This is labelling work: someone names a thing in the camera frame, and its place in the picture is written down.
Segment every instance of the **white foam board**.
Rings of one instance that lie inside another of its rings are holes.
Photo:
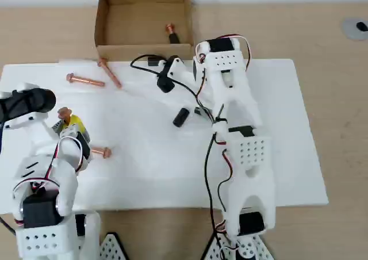
[[[58,120],[57,110],[67,106],[82,119],[91,145],[112,148],[110,159],[96,155],[78,176],[76,210],[208,207],[203,165],[210,123],[192,115],[182,128],[172,124],[180,108],[194,106],[195,100],[181,87],[162,93],[153,74],[134,70],[129,63],[110,66],[122,81],[122,90],[94,62],[7,65],[0,90],[12,91],[22,82],[53,90],[57,103],[46,121],[50,127]],[[70,84],[66,74],[71,72],[105,81],[106,88]],[[273,139],[277,205],[328,203],[294,63],[254,60],[248,78]],[[231,118],[241,124],[241,117]],[[24,156],[30,151],[26,132],[4,131],[0,213],[11,209],[11,179],[21,161],[16,157],[19,151]],[[220,146],[214,147],[210,155],[209,181],[214,193],[228,172],[220,151]]]

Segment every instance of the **black wire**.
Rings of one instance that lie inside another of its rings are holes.
[[[144,68],[144,67],[139,67],[139,66],[135,66],[134,63],[142,58],[147,58],[147,57],[153,57],[153,58],[158,58],[160,60],[164,60],[167,62],[167,59],[165,59],[164,57],[162,56],[159,56],[159,55],[153,55],[153,54],[145,54],[145,55],[141,55],[137,58],[135,58],[134,60],[132,60],[131,62],[131,67],[132,68],[135,68],[135,69],[138,69],[138,70],[142,70],[142,71],[146,71],[146,72],[150,72],[150,73],[153,73],[157,76],[160,76],[160,73],[157,72],[157,71],[154,71],[154,70],[151,70],[151,69],[148,69],[148,68]],[[186,90],[188,90],[195,98],[195,100],[197,101],[197,104],[203,109],[203,111],[206,113],[206,115],[208,116],[208,118],[210,119],[210,121],[212,123],[214,123],[214,118],[213,118],[213,115],[211,114],[211,111],[206,108],[205,106],[203,106],[202,102],[198,99],[198,96],[196,95],[196,93],[194,91],[192,91],[191,88],[189,88],[187,85],[183,84],[182,82],[179,82],[175,79],[172,79],[172,78],[169,78],[173,83],[176,83],[177,85],[180,85],[182,87],[184,87]]]
[[[207,154],[206,154],[206,159],[205,159],[205,182],[206,182],[206,188],[207,188],[207,192],[208,192],[208,196],[209,196],[209,207],[210,207],[210,215],[211,215],[211,224],[212,224],[212,230],[214,233],[214,237],[216,238],[216,242],[218,247],[221,249],[221,243],[220,243],[220,239],[217,236],[217,230],[214,224],[214,217],[213,217],[213,200],[212,200],[212,195],[211,195],[211,189],[209,187],[209,183],[208,183],[208,176],[207,176],[207,165],[208,165],[208,158],[209,158],[209,154],[211,152],[211,148],[214,142],[214,139],[216,138],[216,134],[214,133],[212,135],[211,141],[209,143],[208,149],[207,149]],[[222,259],[225,259],[225,254],[224,251],[221,251],[221,256]]]
[[[231,178],[232,178],[232,167],[231,167],[231,164],[228,162],[229,160],[228,159],[225,159],[227,165],[229,166],[229,169],[230,169],[230,175],[227,179],[221,181],[218,185],[217,185],[217,195],[218,195],[218,199],[220,200],[221,202],[221,205],[223,206],[223,209],[224,209],[224,212],[226,212],[226,207],[225,207],[225,204],[223,203],[223,200],[221,199],[221,195],[220,195],[220,188],[221,188],[221,185],[224,184],[225,182],[228,182]]]
[[[14,230],[14,228],[9,226],[9,224],[7,222],[5,222],[4,219],[1,218],[1,217],[0,217],[0,223],[2,223],[7,228],[7,230],[9,230],[13,235],[16,234],[16,231]]]
[[[159,56],[159,55],[153,55],[153,54],[145,54],[145,55],[141,55],[137,58],[135,58],[134,60],[132,60],[131,62],[131,67],[135,68],[135,69],[139,69],[139,70],[143,70],[143,71],[146,71],[146,72],[150,72],[150,73],[153,73],[153,74],[156,74],[156,75],[160,75],[159,72],[156,72],[154,70],[151,70],[151,69],[148,69],[148,68],[144,68],[144,67],[139,67],[139,66],[134,66],[133,64],[140,60],[140,59],[143,59],[143,58],[147,58],[147,57],[153,57],[153,58],[158,58],[160,60],[164,60],[165,62],[167,62],[167,59],[165,59],[164,57],[162,56]]]

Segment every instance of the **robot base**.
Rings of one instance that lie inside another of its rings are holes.
[[[230,247],[231,244],[224,234],[217,234],[223,252],[225,260],[240,260],[240,259],[253,259],[253,260],[274,260],[273,256],[263,243],[259,235],[254,236],[242,236],[238,238],[239,248],[237,250],[230,250],[224,248],[225,246]],[[221,251],[216,243],[216,238],[212,234],[206,250],[204,251],[201,260],[220,260]]]
[[[101,260],[129,260],[115,232],[106,234],[105,240],[99,247],[99,256]]]

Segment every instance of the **wooden table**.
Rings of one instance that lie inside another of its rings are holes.
[[[0,9],[0,62],[96,58],[95,9]],[[255,58],[294,60],[330,204],[278,208],[265,240],[276,259],[365,259],[368,247],[368,41],[350,41],[345,17],[368,4],[196,6],[196,41],[237,32]],[[101,212],[101,237],[117,231],[131,259],[198,260],[210,236],[207,209]],[[0,227],[0,250],[17,259]]]

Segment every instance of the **cardboard box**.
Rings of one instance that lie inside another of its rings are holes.
[[[173,23],[180,44],[170,44]],[[143,54],[193,57],[190,0],[99,0],[95,23],[99,55],[129,61]]]

